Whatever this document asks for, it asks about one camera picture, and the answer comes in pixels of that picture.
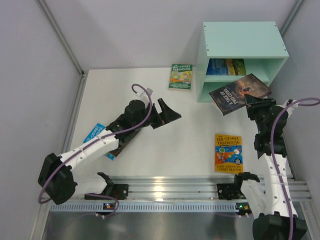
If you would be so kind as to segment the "A Tale of Two Cities book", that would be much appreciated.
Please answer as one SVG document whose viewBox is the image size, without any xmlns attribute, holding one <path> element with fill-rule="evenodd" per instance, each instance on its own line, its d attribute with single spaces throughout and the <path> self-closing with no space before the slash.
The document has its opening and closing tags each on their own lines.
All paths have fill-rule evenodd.
<svg viewBox="0 0 320 240">
<path fill-rule="evenodd" d="M 271 89 L 266 84 L 250 73 L 210 92 L 209 96 L 212 99 L 212 103 L 225 116 L 246 105 L 245 95 L 264 98 L 270 95 L 271 92 Z"/>
</svg>

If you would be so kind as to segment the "Animal Farm book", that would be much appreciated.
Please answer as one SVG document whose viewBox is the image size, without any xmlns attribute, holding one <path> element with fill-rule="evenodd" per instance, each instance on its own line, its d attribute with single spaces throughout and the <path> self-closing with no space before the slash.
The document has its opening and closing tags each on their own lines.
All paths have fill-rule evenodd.
<svg viewBox="0 0 320 240">
<path fill-rule="evenodd" d="M 211 58 L 206 71 L 207 76 L 246 76 L 245 62 L 242 58 Z"/>
</svg>

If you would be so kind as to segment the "yellow 130-Storey Treehouse book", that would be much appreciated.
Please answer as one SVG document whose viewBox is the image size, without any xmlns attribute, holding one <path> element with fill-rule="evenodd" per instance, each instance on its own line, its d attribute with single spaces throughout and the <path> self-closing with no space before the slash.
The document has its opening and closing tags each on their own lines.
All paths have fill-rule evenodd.
<svg viewBox="0 0 320 240">
<path fill-rule="evenodd" d="M 237 175 L 244 172 L 242 137 L 215 135 L 214 170 L 217 173 Z"/>
</svg>

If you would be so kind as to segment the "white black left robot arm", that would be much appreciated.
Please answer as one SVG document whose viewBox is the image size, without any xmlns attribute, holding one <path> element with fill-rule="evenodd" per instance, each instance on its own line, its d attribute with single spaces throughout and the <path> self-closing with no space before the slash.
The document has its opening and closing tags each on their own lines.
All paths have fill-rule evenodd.
<svg viewBox="0 0 320 240">
<path fill-rule="evenodd" d="M 115 121 L 91 140 L 60 155 L 47 155 L 37 182 L 50 200 L 60 205 L 75 196 L 90 195 L 93 199 L 96 195 L 109 195 L 113 185 L 109 176 L 97 172 L 87 177 L 80 172 L 104 154 L 122 151 L 142 128 L 151 126 L 157 129 L 182 117 L 162 98 L 157 101 L 161 112 L 157 111 L 153 103 L 132 100 Z"/>
</svg>

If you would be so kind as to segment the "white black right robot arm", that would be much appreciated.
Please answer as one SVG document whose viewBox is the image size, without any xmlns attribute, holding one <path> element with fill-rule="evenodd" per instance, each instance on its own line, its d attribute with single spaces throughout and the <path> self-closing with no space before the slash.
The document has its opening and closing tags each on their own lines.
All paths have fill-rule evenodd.
<svg viewBox="0 0 320 240">
<path fill-rule="evenodd" d="M 257 175 L 243 172 L 234 177 L 234 183 L 249 204 L 256 240 L 300 240 L 308 230 L 290 195 L 283 138 L 287 120 L 298 105 L 298 101 L 292 99 L 278 105 L 272 98 L 245 95 L 247 115 L 258 129 L 254 148 L 262 167 L 263 182 Z"/>
</svg>

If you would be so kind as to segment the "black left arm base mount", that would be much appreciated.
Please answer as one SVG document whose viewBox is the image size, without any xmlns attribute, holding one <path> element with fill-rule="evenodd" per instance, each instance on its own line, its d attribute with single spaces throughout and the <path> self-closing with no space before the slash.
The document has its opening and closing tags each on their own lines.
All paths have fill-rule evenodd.
<svg viewBox="0 0 320 240">
<path fill-rule="evenodd" d="M 125 200 L 127 198 L 129 193 L 128 184 L 114 183 L 112 179 L 103 172 L 98 172 L 97 175 L 103 179 L 106 186 L 103 188 L 102 192 L 85 194 L 85 200 L 98 200 L 103 199 L 104 197 L 112 197 L 117 200 Z"/>
</svg>

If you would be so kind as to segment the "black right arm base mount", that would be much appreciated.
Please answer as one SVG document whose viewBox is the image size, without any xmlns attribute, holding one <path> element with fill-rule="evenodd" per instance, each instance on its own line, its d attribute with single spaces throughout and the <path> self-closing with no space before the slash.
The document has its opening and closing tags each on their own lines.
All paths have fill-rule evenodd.
<svg viewBox="0 0 320 240">
<path fill-rule="evenodd" d="M 234 176 L 233 183 L 217 184 L 218 199 L 227 201 L 245 199 L 241 186 L 244 180 L 248 180 L 250 174 L 250 172 L 238 173 Z"/>
</svg>

